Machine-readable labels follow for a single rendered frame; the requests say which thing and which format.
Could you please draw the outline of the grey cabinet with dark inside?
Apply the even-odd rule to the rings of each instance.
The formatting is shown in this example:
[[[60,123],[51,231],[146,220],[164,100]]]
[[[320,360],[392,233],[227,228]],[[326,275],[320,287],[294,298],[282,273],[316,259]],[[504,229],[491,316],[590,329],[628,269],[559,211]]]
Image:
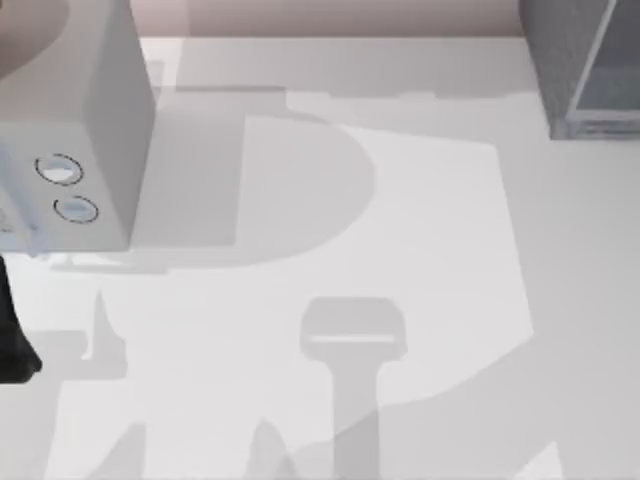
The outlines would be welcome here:
[[[553,140],[640,141],[640,0],[518,0]]]

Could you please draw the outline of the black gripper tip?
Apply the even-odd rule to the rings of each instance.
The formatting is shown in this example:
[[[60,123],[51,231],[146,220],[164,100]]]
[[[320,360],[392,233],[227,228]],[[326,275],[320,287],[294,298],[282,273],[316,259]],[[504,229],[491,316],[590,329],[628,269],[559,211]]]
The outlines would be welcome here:
[[[27,383],[42,367],[18,320],[6,263],[0,255],[0,385]]]

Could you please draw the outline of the round microwave knob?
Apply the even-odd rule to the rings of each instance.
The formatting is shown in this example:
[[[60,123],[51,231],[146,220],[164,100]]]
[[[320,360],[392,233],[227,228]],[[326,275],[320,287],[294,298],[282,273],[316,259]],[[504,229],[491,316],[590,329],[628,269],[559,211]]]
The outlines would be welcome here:
[[[34,167],[42,179],[54,185],[75,185],[84,177],[84,170],[80,163],[61,153],[36,158]]]
[[[56,199],[53,209],[60,218],[74,224],[90,224],[99,216],[97,205],[82,196]]]

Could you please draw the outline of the pale microwave oven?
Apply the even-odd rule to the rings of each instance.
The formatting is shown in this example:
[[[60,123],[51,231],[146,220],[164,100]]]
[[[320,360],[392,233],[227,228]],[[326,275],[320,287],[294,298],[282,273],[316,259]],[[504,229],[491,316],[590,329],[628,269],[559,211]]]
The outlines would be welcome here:
[[[0,0],[0,253],[127,249],[155,113],[130,0]],[[39,176],[54,153],[80,163],[79,183]],[[71,196],[98,218],[60,218]]]

